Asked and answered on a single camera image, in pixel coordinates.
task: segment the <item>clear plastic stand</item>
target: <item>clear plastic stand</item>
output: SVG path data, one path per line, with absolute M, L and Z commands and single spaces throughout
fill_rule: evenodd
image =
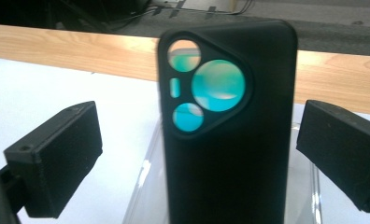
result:
M 319 171 L 296 150 L 299 124 L 292 125 L 287 182 L 286 224 L 321 224 Z M 123 224 L 168 224 L 164 145 L 156 127 Z

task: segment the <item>white surface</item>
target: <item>white surface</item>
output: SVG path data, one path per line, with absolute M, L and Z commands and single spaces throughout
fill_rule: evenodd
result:
M 3 150 L 62 109 L 94 100 L 103 154 L 59 219 L 22 223 L 121 223 L 159 117 L 157 83 L 0 59 Z

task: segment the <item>phone case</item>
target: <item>phone case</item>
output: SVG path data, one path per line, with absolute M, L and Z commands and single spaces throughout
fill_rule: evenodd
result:
M 284 21 L 162 35 L 171 224 L 283 223 L 296 52 Z

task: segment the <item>black phone case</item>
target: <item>black phone case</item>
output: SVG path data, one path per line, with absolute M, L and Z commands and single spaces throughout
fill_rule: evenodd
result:
M 199 48 L 200 63 L 190 71 L 179 71 L 169 62 L 170 47 L 179 40 Z M 171 224 L 283 223 L 296 53 L 296 33 L 284 21 L 162 35 L 159 88 Z M 244 85 L 235 105 L 217 111 L 197 100 L 194 86 L 205 64 L 223 61 L 241 71 Z M 221 73 L 220 67 L 210 70 Z M 230 88 L 228 79 L 224 81 Z M 203 116 L 195 130 L 184 131 L 176 124 L 183 104 L 198 108 L 189 109 L 191 116 Z

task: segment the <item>wood grain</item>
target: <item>wood grain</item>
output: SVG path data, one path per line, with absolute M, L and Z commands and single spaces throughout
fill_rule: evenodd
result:
M 156 80 L 158 39 L 0 25 L 0 58 Z M 370 114 L 370 57 L 298 51 L 295 102 Z

